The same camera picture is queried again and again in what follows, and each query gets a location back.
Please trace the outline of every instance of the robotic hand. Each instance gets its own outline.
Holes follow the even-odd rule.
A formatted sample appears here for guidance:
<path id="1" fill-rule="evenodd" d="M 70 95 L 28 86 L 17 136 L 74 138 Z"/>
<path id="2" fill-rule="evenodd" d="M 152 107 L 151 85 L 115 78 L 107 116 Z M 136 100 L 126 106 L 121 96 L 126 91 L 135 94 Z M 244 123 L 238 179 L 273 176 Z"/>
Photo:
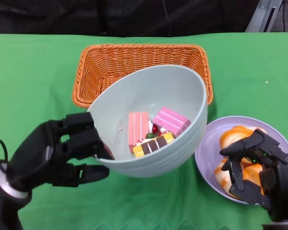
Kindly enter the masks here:
<path id="1" fill-rule="evenodd" d="M 70 139 L 62 142 L 61 137 Z M 32 199 L 32 189 L 45 183 L 77 187 L 102 180 L 109 169 L 102 165 L 77 165 L 70 159 L 91 156 L 111 160 L 90 113 L 67 115 L 63 120 L 40 124 L 19 146 L 8 161 L 0 160 L 0 230 L 22 230 L 18 210 Z"/>
<path id="2" fill-rule="evenodd" d="M 222 167 L 229 170 L 232 186 L 229 192 L 249 204 L 260 204 L 268 211 L 270 224 L 263 224 L 264 230 L 288 230 L 288 154 L 279 143 L 257 129 L 248 137 L 236 141 L 220 151 L 228 160 Z M 247 158 L 262 165 L 259 173 L 261 187 L 249 180 L 243 180 L 240 161 Z"/>

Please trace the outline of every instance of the green cloth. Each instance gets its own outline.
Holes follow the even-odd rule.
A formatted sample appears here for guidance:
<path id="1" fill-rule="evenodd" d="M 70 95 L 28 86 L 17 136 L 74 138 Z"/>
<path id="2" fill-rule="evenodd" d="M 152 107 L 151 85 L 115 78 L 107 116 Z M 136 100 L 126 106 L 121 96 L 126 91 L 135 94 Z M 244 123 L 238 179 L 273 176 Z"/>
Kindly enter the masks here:
<path id="1" fill-rule="evenodd" d="M 0 138 L 10 156 L 41 122 L 84 111 L 71 100 L 79 56 L 86 46 L 104 43 L 201 45 L 215 96 L 208 120 L 250 116 L 288 140 L 288 34 L 0 35 Z M 25 230 L 260 230 L 270 222 L 261 207 L 236 204 L 215 192 L 194 158 L 156 178 L 111 172 L 103 181 L 78 188 L 45 184 L 33 191 L 32 202 L 19 215 Z"/>

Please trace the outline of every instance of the black curtain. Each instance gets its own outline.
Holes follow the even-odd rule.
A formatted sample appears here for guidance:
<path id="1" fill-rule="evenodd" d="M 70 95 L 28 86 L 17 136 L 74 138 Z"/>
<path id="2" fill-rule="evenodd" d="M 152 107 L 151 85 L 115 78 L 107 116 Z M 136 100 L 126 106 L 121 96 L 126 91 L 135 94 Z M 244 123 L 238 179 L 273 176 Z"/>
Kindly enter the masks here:
<path id="1" fill-rule="evenodd" d="M 0 0 L 0 32 L 118 37 L 244 32 L 257 4 L 258 0 Z"/>

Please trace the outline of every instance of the orange wicker basket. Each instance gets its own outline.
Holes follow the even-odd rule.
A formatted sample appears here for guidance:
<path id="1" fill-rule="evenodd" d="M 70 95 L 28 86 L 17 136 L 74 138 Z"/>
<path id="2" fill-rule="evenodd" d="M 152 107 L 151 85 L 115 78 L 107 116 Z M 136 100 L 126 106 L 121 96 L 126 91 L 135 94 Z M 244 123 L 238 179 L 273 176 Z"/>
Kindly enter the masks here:
<path id="1" fill-rule="evenodd" d="M 126 75 L 155 65 L 176 64 L 199 73 L 213 99 L 207 54 L 196 45 L 97 45 L 83 50 L 73 86 L 72 101 L 88 108 L 110 85 Z"/>

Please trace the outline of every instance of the bowl rim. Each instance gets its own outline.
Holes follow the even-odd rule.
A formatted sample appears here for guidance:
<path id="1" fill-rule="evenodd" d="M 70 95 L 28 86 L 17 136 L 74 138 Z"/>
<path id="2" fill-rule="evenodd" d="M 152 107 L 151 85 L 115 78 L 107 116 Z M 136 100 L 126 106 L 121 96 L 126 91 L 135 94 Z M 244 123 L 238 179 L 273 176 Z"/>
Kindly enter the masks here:
<path id="1" fill-rule="evenodd" d="M 140 70 L 137 70 L 131 74 L 128 74 L 127 76 L 119 79 L 117 82 L 115 82 L 114 84 L 112 84 L 110 87 L 108 87 L 105 91 L 103 91 L 96 99 L 95 101 L 93 101 L 93 103 L 90 105 L 90 107 L 87 109 L 87 112 L 90 112 L 90 110 L 92 109 L 92 107 L 94 106 L 94 103 L 99 99 L 99 97 L 101 97 L 104 93 L 106 93 L 113 85 L 115 84 L 118 84 L 120 81 L 123 81 L 125 78 L 127 77 L 130 77 L 131 75 L 133 74 L 136 74 L 138 72 L 141 72 L 141 71 L 145 71 L 147 69 L 154 69 L 154 68 L 159 68 L 159 67 L 164 67 L 164 66 L 168 66 L 168 67 L 178 67 L 178 68 L 182 68 L 182 69 L 185 69 L 185 70 L 188 70 L 190 72 L 192 72 L 200 81 L 201 85 L 202 85 L 202 89 L 203 89 L 203 92 L 204 92 L 204 95 L 203 95 L 203 100 L 202 100 L 202 104 L 201 104 L 201 107 L 199 109 L 199 112 L 197 113 L 195 119 L 193 119 L 193 121 L 191 122 L 191 124 L 189 125 L 189 127 L 181 134 L 179 135 L 179 137 L 177 137 L 176 139 L 180 139 L 181 137 L 184 136 L 185 132 L 187 132 L 191 126 L 193 126 L 195 124 L 195 122 L 198 120 L 199 116 L 202 114 L 203 110 L 204 110 L 204 107 L 207 103 L 207 92 L 206 92 L 206 85 L 204 83 L 204 80 L 202 79 L 201 75 L 199 73 L 197 73 L 196 71 L 194 71 L 193 69 L 191 68 L 188 68 L 188 67 L 185 67 L 185 66 L 180 66 L 180 65 L 171 65 L 171 64 L 167 64 L 167 65 L 156 65 L 156 66 L 150 66 L 150 67 L 147 67 L 147 68 L 144 68 L 144 69 L 140 69 Z M 99 162 L 104 162 L 104 163 L 113 163 L 113 164 L 118 164 L 118 163 L 128 163 L 128 162 L 133 162 L 133 161 L 140 161 L 140 160 L 143 160 L 147 157 L 151 157 L 152 155 L 155 155 L 155 154 L 158 154 L 160 151 L 162 151 L 164 149 L 158 149 L 150 154 L 147 154 L 147 155 L 144 155 L 143 157 L 140 157 L 140 158 L 133 158 L 133 159 L 127 159 L 127 160 L 107 160 L 107 159 L 103 159 L 103 158 L 97 158 L 97 157 L 94 157 L 97 161 Z"/>
<path id="2" fill-rule="evenodd" d="M 263 121 L 261 121 L 261 120 L 258 120 L 258 119 L 252 118 L 252 117 L 248 117 L 248 116 L 224 116 L 224 117 L 218 118 L 217 120 L 214 120 L 213 122 L 210 122 L 210 123 L 207 125 L 207 128 L 208 128 L 212 123 L 214 123 L 214 122 L 217 122 L 217 121 L 222 120 L 222 119 L 225 119 L 225 118 L 232 118 L 232 117 L 233 117 L 233 118 L 235 118 L 235 117 L 238 117 L 238 118 L 247 118 L 247 119 L 251 119 L 251 120 L 254 120 L 254 121 L 261 122 L 261 123 L 263 123 L 264 125 L 267 125 L 267 126 L 269 126 L 270 128 L 274 129 L 274 130 L 283 138 L 283 140 L 288 144 L 287 139 L 286 139 L 278 130 L 276 130 L 275 128 L 273 128 L 271 125 L 269 125 L 269 124 L 267 124 L 266 122 L 263 122 Z M 250 205 L 250 204 L 246 203 L 245 201 L 237 200 L 237 199 L 235 199 L 235 198 L 233 198 L 233 197 L 231 197 L 231 196 L 229 196 L 229 195 L 227 195 L 227 194 L 224 194 L 224 193 L 222 193 L 221 191 L 219 191 L 216 187 L 214 187 L 214 186 L 208 181 L 208 179 L 204 176 L 204 172 L 202 172 L 202 170 L 197 166 L 197 158 L 198 158 L 198 157 L 197 157 L 196 152 L 197 152 L 197 151 L 195 150 L 195 152 L 194 152 L 194 161 L 195 161 L 196 167 L 198 168 L 198 171 L 200 172 L 201 176 L 205 179 L 205 181 L 207 182 L 207 184 L 209 184 L 210 187 L 213 188 L 213 190 L 215 190 L 216 192 L 218 192 L 219 194 L 221 194 L 223 197 L 228 198 L 228 199 L 230 199 L 230 200 L 232 200 L 232 201 L 234 201 L 234 202 L 237 202 L 237 203 L 240 203 L 240 204 L 244 204 L 244 205 Z"/>

